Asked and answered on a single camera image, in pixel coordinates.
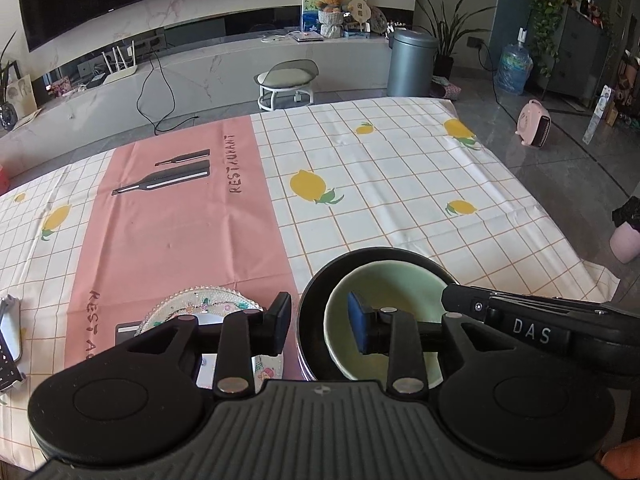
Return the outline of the person's hand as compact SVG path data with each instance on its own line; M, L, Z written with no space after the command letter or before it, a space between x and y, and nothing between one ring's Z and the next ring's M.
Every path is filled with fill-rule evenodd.
M600 465L617 479L640 478L640 439L634 439L606 452Z

